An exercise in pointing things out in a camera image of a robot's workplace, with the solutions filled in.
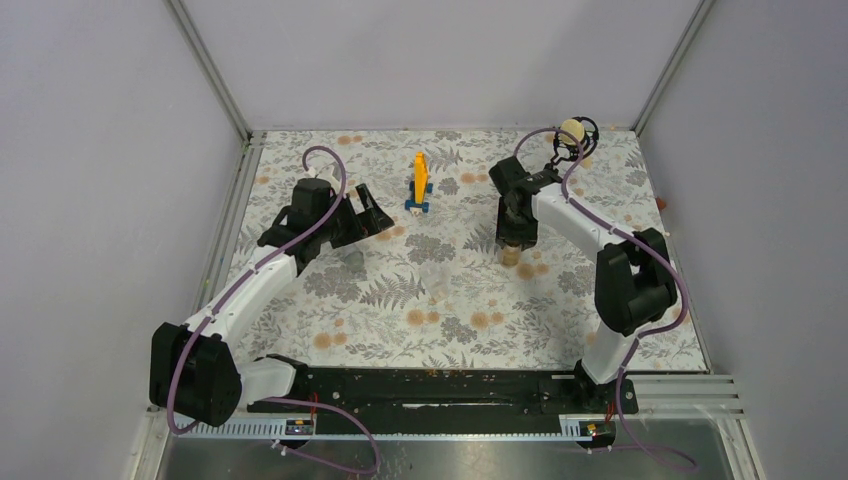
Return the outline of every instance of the table surface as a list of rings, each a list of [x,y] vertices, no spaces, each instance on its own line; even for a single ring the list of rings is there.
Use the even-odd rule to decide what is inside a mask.
[[[348,188],[365,183],[395,227],[359,242],[364,272],[350,270],[326,247],[287,286],[237,346],[246,360],[269,353],[311,365],[428,368],[568,369],[594,341],[594,264],[568,240],[540,228],[535,248],[505,268],[494,245],[498,194],[487,175],[511,155],[518,131],[268,132],[229,271],[245,265],[259,235],[303,176],[302,152],[334,148],[348,169]],[[538,135],[520,159],[535,171],[552,154]],[[427,156],[430,211],[414,216],[412,161]],[[310,164],[329,165],[316,153]],[[644,161],[632,132],[602,131],[600,144],[570,180],[575,195],[634,230],[663,230]],[[420,281],[424,265],[450,275],[448,298],[435,303]],[[678,307],[658,324],[670,323]],[[689,318],[680,328],[642,341],[632,369],[704,371]]]

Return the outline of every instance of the lego figure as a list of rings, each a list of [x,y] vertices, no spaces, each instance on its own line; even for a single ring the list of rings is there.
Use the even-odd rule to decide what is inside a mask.
[[[420,209],[427,213],[430,210],[430,203],[424,201],[425,193],[433,192],[433,184],[428,183],[430,180],[430,171],[427,169],[427,157],[422,152],[415,155],[415,163],[413,165],[415,177],[409,182],[409,200],[404,204],[404,208],[411,210],[413,208]]]

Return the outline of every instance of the fern leaf pattern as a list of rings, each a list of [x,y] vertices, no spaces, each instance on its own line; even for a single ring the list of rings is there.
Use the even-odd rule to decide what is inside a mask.
[[[488,176],[524,132],[304,131],[268,132],[244,219],[228,266],[229,279],[247,265],[262,232],[291,202],[303,177],[300,156],[312,145],[334,148],[345,160],[350,190],[368,185],[394,219],[385,232],[357,242],[364,268],[345,264],[347,252],[318,255],[278,292],[233,348],[240,361],[277,353],[310,365],[433,369],[573,366],[594,342],[594,259],[541,225],[536,246],[514,268],[497,260],[499,194]],[[544,135],[522,147],[521,161],[536,171],[551,155]],[[404,209],[417,152],[428,160],[433,184],[426,214]],[[310,165],[326,176],[329,156]],[[622,226],[662,230],[648,172],[631,132],[602,131],[600,145],[567,187]],[[448,295],[436,302],[422,269],[442,272]],[[658,322],[673,320],[671,308]],[[647,337],[631,364],[639,370],[703,371],[691,319]]]

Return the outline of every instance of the purple cable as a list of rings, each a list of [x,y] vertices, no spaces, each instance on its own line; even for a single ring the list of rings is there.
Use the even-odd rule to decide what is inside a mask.
[[[347,413],[346,411],[342,410],[341,408],[334,407],[332,405],[327,405],[326,403],[305,402],[305,401],[302,401],[302,400],[291,400],[291,399],[288,399],[288,398],[280,398],[280,397],[266,398],[266,399],[263,400],[263,402],[282,403],[284,405],[297,405],[299,407],[315,407],[315,408],[321,408],[321,409],[324,409],[324,410],[329,410],[331,412],[338,413],[339,415],[350,420],[351,423],[356,425],[356,428],[361,430],[362,433],[364,433],[365,436],[368,437],[368,442],[371,443],[371,448],[374,450],[374,465],[371,468],[368,468],[366,470],[360,470],[358,468],[346,467],[344,465],[340,465],[338,463],[331,462],[331,461],[323,459],[321,457],[316,457],[315,455],[310,455],[308,453],[301,452],[300,450],[286,449],[286,447],[283,447],[283,452],[291,452],[292,454],[297,455],[298,457],[305,458],[307,460],[312,460],[313,462],[318,462],[318,463],[324,464],[328,467],[333,467],[337,470],[341,470],[343,472],[350,473],[350,474],[353,474],[353,475],[371,475],[371,474],[377,473],[377,470],[380,469],[380,464],[383,462],[383,458],[382,458],[382,456],[380,456],[380,449],[377,448],[377,441],[374,440],[374,436],[371,435],[371,432],[369,432],[368,429],[365,428],[365,425],[363,425],[362,422],[360,422],[356,417]]]
[[[322,152],[329,153],[330,156],[332,156],[333,159],[336,161],[336,163],[338,163],[339,170],[341,171],[341,177],[342,177],[341,178],[341,184],[342,184],[342,188],[344,188],[344,186],[347,182],[347,171],[345,170],[344,162],[342,162],[341,157],[339,157],[338,154],[336,154],[336,152],[332,151],[331,149],[329,149],[329,148],[327,148],[323,145],[315,145],[313,147],[309,147],[309,148],[306,149],[305,152],[303,152],[303,158],[302,158],[303,169],[304,170],[309,169],[309,166],[306,163],[306,157],[309,156],[310,153],[312,153],[316,150],[321,150]],[[221,309],[224,307],[224,305],[227,304],[227,302],[230,300],[230,298],[236,293],[236,291],[238,291],[239,287],[241,287],[244,284],[244,282],[246,282],[251,276],[255,275],[256,272],[260,268],[262,268],[263,265],[267,264],[268,262],[270,262],[271,260],[273,260],[274,258],[279,256],[281,253],[285,252],[289,248],[293,247],[294,245],[297,245],[298,242],[300,242],[304,238],[308,237],[315,230],[320,228],[321,225],[323,225],[333,215],[333,213],[336,211],[336,208],[338,208],[339,205],[342,203],[343,198],[344,198],[344,193],[343,192],[337,192],[336,200],[333,202],[333,205],[330,206],[330,209],[327,210],[327,213],[325,213],[323,217],[321,217],[317,222],[315,222],[315,225],[312,225],[311,227],[306,229],[305,232],[303,232],[300,235],[298,235],[297,237],[295,237],[292,241],[286,243],[282,247],[280,247],[280,248],[274,250],[273,252],[269,253],[262,260],[256,262],[256,265],[254,266],[253,269],[246,271],[241,277],[239,277],[238,280],[236,280],[232,285],[230,285],[230,288],[228,288],[227,291],[224,292],[223,295],[221,295],[221,298],[215,303],[215,305],[212,306],[212,315],[217,315],[218,312],[220,312]],[[209,325],[209,322],[211,322],[211,321],[212,321],[212,317],[207,316],[206,318],[203,319],[203,321],[200,322],[200,325],[197,326],[197,329],[194,332],[192,332],[191,337],[189,337],[188,342],[186,342],[185,346],[183,347],[183,351],[182,351],[182,353],[180,353],[180,358],[177,360],[177,365],[174,368],[174,376],[171,378],[171,386],[168,389],[168,401],[167,401],[167,404],[166,404],[167,409],[166,409],[166,412],[165,412],[165,417],[168,420],[168,428],[171,429],[171,433],[173,433],[174,435],[182,435],[184,433],[188,433],[198,423],[197,420],[195,420],[195,421],[191,422],[191,424],[189,424],[188,426],[186,426],[184,428],[179,428],[177,426],[176,421],[174,421],[174,403],[175,403],[176,398],[177,398],[177,387],[180,384],[180,376],[182,376],[183,368],[185,368],[185,363],[186,363],[186,360],[188,359],[188,355],[191,352],[191,349],[194,346],[194,344],[197,342],[197,339],[200,337],[200,333],[203,331],[204,328],[206,328],[207,325]]]
[[[683,320],[686,318],[686,314],[689,312],[689,290],[686,288],[686,285],[683,283],[683,279],[680,277],[680,275],[677,273],[677,271],[674,270],[674,268],[671,266],[671,264],[668,261],[666,261],[666,259],[663,258],[662,255],[657,253],[654,249],[652,249],[651,247],[649,247],[648,245],[646,245],[644,242],[642,242],[638,238],[634,237],[633,235],[630,235],[627,232],[619,230],[618,228],[614,227],[612,224],[610,224],[606,220],[595,215],[594,213],[592,213],[591,210],[589,210],[588,208],[583,206],[580,202],[578,202],[576,199],[571,197],[571,195],[569,194],[569,191],[568,191],[568,178],[571,176],[572,173],[574,173],[574,170],[577,168],[577,166],[580,164],[580,162],[583,161],[583,145],[580,144],[580,142],[574,137],[574,135],[566,132],[565,130],[557,128],[557,127],[540,128],[538,130],[534,130],[534,131],[528,133],[527,135],[525,135],[524,138],[522,138],[518,142],[518,145],[516,145],[515,151],[513,152],[513,155],[515,155],[515,157],[517,158],[518,157],[518,151],[521,149],[521,146],[524,144],[524,142],[526,142],[530,137],[532,137],[534,135],[538,135],[540,133],[544,133],[544,132],[556,132],[556,133],[565,135],[565,136],[569,137],[575,143],[575,145],[577,145],[577,151],[578,151],[577,160],[575,160],[574,163],[572,163],[571,166],[568,167],[568,169],[565,171],[565,174],[562,176],[562,196],[565,197],[565,200],[568,203],[570,203],[571,205],[574,205],[574,208],[576,208],[580,213],[582,213],[584,216],[586,216],[586,218],[593,221],[599,227],[603,228],[604,230],[607,230],[610,233],[618,235],[619,237],[627,240],[628,242],[633,243],[638,248],[647,252],[648,255],[653,257],[654,260],[659,262],[659,264],[664,269],[666,269],[668,271],[668,273],[671,275],[672,279],[674,279],[674,283],[677,286],[677,289],[680,290],[680,299],[681,299],[680,300],[680,303],[681,303],[680,314],[677,316],[677,318],[674,320],[674,322],[672,322],[672,323],[670,323],[670,324],[668,324],[664,327],[653,328],[653,329],[646,330],[644,332],[640,332],[640,333],[636,334],[636,338],[633,341],[633,345],[630,346],[630,350],[627,351],[627,355],[625,355],[624,360],[622,360],[621,365],[619,366],[619,369],[618,369],[618,377],[616,378],[616,381],[615,381],[615,396],[616,396],[616,398],[620,398],[621,397],[621,386],[624,383],[624,374],[627,370],[627,364],[630,363],[630,360],[636,354],[636,350],[639,348],[639,341],[642,338],[647,337],[649,335],[657,335],[657,334],[660,334],[660,333],[665,333],[665,332],[668,332],[670,330],[673,330],[673,329],[677,328],[678,326],[680,326],[680,324],[683,323]],[[683,458],[684,460],[689,462],[691,464],[691,466],[687,467],[687,466],[676,465],[674,463],[669,462],[668,460],[665,460],[664,458],[659,457],[655,453],[653,453],[652,450],[657,450],[658,447],[651,446],[651,445],[645,445],[641,441],[639,441],[638,438],[636,438],[636,435],[633,434],[633,431],[630,429],[630,425],[628,424],[627,420],[625,420],[625,418],[624,418],[624,412],[621,409],[621,402],[616,402],[616,411],[618,413],[618,418],[621,421],[621,426],[624,428],[624,431],[627,432],[628,435],[630,435],[630,438],[633,440],[633,443],[635,444],[635,445],[623,445],[619,448],[619,450],[625,450],[625,449],[632,450],[632,449],[635,449],[635,448],[639,448],[642,451],[644,451],[646,455],[648,455],[649,457],[654,459],[654,461],[659,463],[660,465],[666,466],[668,468],[671,468],[673,470],[677,470],[677,471],[683,472],[683,473],[695,473],[698,470],[700,470],[700,466],[698,465],[698,462],[695,461],[694,458],[689,456],[687,453],[682,452],[680,450],[677,450],[675,448],[661,447],[661,449],[663,451],[668,452],[668,453],[672,453],[674,455],[677,455],[677,456]]]

